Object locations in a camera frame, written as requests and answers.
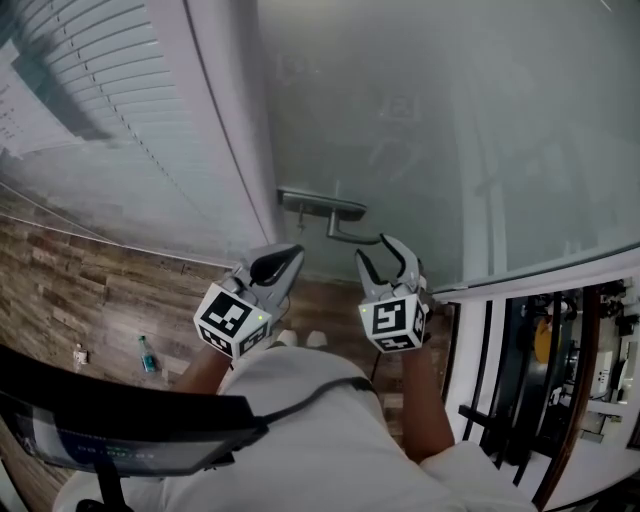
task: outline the white wall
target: white wall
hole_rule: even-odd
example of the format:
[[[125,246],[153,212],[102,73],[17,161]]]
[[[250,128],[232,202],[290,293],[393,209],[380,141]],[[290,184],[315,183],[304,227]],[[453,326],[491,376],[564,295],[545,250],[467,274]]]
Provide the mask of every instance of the white wall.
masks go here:
[[[461,405],[470,405],[475,389],[484,326],[485,302],[466,302],[460,309],[458,341],[445,409],[457,442],[462,440],[466,418],[458,413]]]
[[[487,349],[487,361],[484,368],[484,378],[480,388],[478,399],[478,411],[489,414],[491,401],[498,379],[498,366],[500,364],[500,352],[502,350],[502,336],[504,332],[505,301],[493,301],[491,314],[491,331],[489,333],[489,347]],[[474,425],[471,430],[472,441],[480,442],[484,428]]]
[[[578,439],[545,508],[560,507],[591,496],[638,470],[640,451]]]

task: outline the wooden floor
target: wooden floor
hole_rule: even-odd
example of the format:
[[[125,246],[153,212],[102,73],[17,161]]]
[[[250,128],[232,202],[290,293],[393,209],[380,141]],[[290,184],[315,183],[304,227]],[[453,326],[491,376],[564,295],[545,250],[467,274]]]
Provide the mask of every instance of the wooden floor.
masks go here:
[[[0,343],[48,364],[73,370],[77,343],[90,364],[82,373],[134,386],[166,389],[202,348],[192,316],[224,269],[123,249],[0,217]],[[280,328],[301,340],[324,331],[329,351],[370,374],[377,351],[357,313],[359,286],[299,279]],[[441,307],[427,330],[443,379],[452,311]],[[145,374],[137,337],[144,334],[161,373]],[[399,438],[402,407],[398,356],[384,356],[374,382],[385,417]],[[50,510],[69,472],[27,457],[0,421],[0,455],[35,511]]]

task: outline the person's arm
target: person's arm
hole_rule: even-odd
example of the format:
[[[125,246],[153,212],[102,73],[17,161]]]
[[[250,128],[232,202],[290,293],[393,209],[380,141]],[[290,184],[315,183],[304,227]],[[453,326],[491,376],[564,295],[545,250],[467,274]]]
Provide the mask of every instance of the person's arm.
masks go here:
[[[230,357],[205,346],[180,375],[171,391],[215,395],[230,365]]]
[[[431,350],[402,354],[404,449],[418,464],[454,445],[453,432],[436,382]]]

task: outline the blue bottle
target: blue bottle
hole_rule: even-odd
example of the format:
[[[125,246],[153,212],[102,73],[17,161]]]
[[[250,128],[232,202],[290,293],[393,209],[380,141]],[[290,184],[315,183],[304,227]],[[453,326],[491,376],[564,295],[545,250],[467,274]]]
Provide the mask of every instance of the blue bottle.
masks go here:
[[[138,343],[140,343],[140,357],[142,359],[142,367],[145,372],[155,372],[156,362],[153,360],[153,354],[147,347],[146,337],[138,336]]]

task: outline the door handle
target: door handle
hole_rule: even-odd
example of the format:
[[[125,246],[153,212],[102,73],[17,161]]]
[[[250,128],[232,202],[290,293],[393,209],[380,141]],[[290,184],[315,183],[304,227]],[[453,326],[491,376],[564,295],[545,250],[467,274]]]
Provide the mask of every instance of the door handle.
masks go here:
[[[340,229],[340,214],[333,210],[329,216],[329,223],[327,224],[327,238],[331,240],[337,240],[338,242],[345,242],[347,244],[358,245],[375,245],[380,243],[380,237],[365,237],[360,235],[352,235],[345,233]]]
[[[302,224],[304,215],[326,218],[326,235],[331,240],[358,245],[375,245],[380,242],[378,236],[353,235],[340,229],[341,221],[357,222],[362,219],[367,212],[364,204],[289,189],[278,189],[278,202],[286,211],[299,215],[299,225]]]

